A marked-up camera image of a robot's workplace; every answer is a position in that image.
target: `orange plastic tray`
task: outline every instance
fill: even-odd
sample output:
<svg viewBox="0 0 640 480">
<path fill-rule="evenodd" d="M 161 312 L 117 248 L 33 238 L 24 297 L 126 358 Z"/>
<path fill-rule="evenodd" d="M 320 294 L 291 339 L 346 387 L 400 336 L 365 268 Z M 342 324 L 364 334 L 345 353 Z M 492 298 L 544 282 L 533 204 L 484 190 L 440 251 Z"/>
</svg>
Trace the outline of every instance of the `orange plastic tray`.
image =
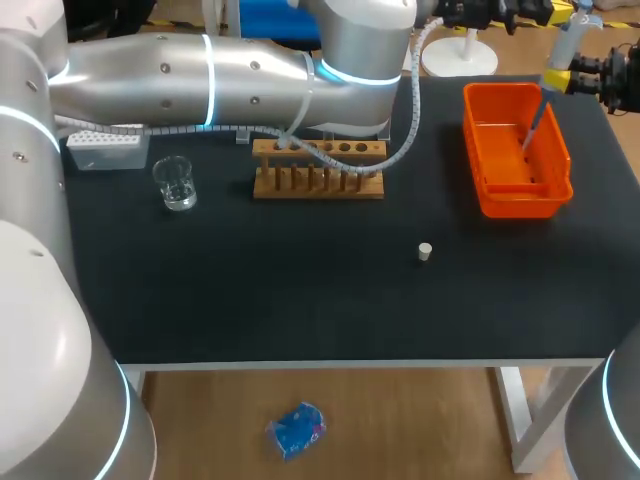
<svg viewBox="0 0 640 480">
<path fill-rule="evenodd" d="M 464 88 L 464 138 L 487 217 L 549 218 L 573 196 L 571 159 L 549 105 L 522 151 L 541 98 L 534 83 L 471 83 Z"/>
</svg>

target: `floor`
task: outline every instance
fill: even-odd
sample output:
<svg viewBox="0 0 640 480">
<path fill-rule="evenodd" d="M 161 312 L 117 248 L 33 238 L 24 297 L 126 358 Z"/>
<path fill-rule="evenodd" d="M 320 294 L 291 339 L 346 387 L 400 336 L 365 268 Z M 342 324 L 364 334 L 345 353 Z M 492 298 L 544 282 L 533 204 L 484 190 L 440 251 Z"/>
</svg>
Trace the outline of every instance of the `floor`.
<svg viewBox="0 0 640 480">
<path fill-rule="evenodd" d="M 199 12 L 200 0 L 160 0 L 154 16 L 199 23 Z M 640 9 L 605 19 L 640 21 Z M 497 52 L 498 73 L 534 74 L 556 33 L 489 29 L 480 39 Z M 639 36 L 638 29 L 590 32 L 582 52 L 603 57 Z M 610 121 L 640 174 L 640 115 Z M 529 391 L 544 373 L 525 370 Z M 485 369 L 162 373 L 148 378 L 144 399 L 158 436 L 158 480 L 521 478 L 511 473 L 497 386 Z M 285 464 L 264 429 L 300 401 L 324 412 L 328 432 Z M 530 478 L 567 480 L 561 453 Z"/>
</svg>

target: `white bottle cap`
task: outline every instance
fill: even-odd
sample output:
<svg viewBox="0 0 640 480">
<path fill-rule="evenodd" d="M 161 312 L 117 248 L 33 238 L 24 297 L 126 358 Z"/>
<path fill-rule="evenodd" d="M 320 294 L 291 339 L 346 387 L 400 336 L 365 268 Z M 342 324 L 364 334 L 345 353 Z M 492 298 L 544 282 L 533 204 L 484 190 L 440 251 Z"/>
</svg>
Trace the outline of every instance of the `white bottle cap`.
<svg viewBox="0 0 640 480">
<path fill-rule="evenodd" d="M 430 243 L 421 243 L 418 246 L 418 257 L 420 258 L 420 261 L 426 262 L 429 260 L 429 255 L 431 255 L 432 251 L 433 247 Z"/>
</svg>

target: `table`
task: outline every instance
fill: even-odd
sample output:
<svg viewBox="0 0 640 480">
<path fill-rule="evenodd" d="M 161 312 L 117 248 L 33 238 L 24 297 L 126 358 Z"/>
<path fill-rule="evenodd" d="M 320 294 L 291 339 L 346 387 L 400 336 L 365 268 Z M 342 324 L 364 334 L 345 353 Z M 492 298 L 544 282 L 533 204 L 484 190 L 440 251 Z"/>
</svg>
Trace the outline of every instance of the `table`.
<svg viewBox="0 0 640 480">
<path fill-rule="evenodd" d="M 535 470 L 576 388 L 640 314 L 640 189 L 595 100 L 564 97 L 573 200 L 550 221 L 484 218 L 461 129 L 467 81 L 422 80 L 418 139 L 385 174 L 383 202 L 254 202 L 257 162 L 233 136 L 154 139 L 145 171 L 67 162 L 81 289 L 116 360 L 138 372 L 497 367 L 514 468 Z M 409 92 L 403 79 L 392 150 Z M 193 161 L 199 197 L 181 215 L 149 173 L 172 153 Z M 419 265 L 424 241 L 434 252 Z M 517 367 L 540 364 L 558 368 L 532 422 Z"/>
</svg>

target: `wooden test tube rack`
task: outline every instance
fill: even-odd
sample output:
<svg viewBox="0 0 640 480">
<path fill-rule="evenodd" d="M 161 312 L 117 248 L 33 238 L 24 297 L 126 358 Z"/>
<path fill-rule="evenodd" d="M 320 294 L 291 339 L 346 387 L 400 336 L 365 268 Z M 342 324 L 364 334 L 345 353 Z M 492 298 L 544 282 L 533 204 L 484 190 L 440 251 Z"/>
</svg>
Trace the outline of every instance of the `wooden test tube rack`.
<svg viewBox="0 0 640 480">
<path fill-rule="evenodd" d="M 309 141 L 328 155 L 351 165 L 371 165 L 387 159 L 383 141 Z M 347 174 L 337 169 L 317 167 L 313 156 L 296 145 L 278 148 L 275 140 L 254 140 L 253 156 L 260 158 L 253 197 L 260 199 L 381 200 L 384 198 L 382 172 L 374 175 Z M 282 160 L 300 159 L 300 164 L 283 167 Z"/>
</svg>

